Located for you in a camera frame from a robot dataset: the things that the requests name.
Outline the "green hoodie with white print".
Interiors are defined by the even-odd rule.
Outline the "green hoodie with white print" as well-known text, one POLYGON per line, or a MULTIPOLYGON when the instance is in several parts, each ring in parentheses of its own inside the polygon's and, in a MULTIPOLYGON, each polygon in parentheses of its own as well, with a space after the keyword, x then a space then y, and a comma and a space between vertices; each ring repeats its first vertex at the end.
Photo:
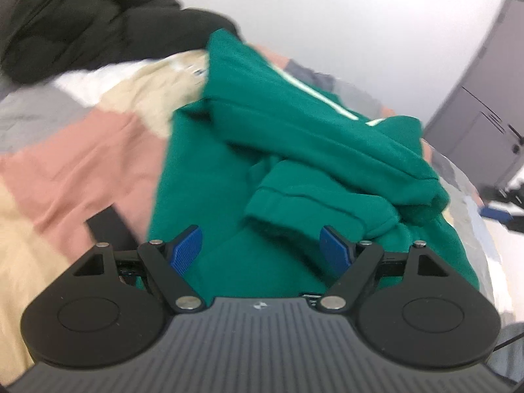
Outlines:
POLYGON ((207 50, 202 96, 172 117, 148 232, 202 229, 185 277, 203 300, 325 292, 336 281, 319 248, 325 226, 387 252, 424 240, 478 285, 418 119, 358 114, 225 30, 207 50))

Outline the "patchwork pastel bed quilt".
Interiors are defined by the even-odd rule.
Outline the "patchwork pastel bed quilt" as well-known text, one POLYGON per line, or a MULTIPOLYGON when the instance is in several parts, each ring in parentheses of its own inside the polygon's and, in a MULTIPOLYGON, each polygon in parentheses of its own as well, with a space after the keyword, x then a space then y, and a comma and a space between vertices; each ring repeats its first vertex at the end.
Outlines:
POLYGON ((209 53, 137 65, 84 109, 61 90, 26 88, 5 121, 63 121, 47 139, 1 155, 1 389, 4 392, 520 392, 496 373, 512 360, 501 329, 477 364, 414 367, 377 352, 322 293, 216 297, 177 314, 148 349, 121 364, 36 363, 22 338, 26 307, 95 245, 149 242, 174 112, 202 96, 209 53))

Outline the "grey door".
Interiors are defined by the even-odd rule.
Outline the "grey door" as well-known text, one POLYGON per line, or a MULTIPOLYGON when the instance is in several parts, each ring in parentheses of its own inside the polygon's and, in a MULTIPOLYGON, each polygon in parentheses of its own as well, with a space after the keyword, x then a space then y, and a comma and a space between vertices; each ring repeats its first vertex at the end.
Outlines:
POLYGON ((473 185, 506 185, 523 165, 511 124, 523 136, 523 0, 504 0, 458 85, 424 129, 424 139, 473 185))

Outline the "black puffer jacket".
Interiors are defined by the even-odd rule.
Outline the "black puffer jacket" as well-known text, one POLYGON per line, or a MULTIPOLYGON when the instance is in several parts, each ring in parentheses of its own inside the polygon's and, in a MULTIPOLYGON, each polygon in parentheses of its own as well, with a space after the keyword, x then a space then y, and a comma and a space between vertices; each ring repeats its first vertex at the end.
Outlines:
POLYGON ((1 71, 35 84, 74 70, 201 50, 233 20, 178 0, 1 0, 1 71))

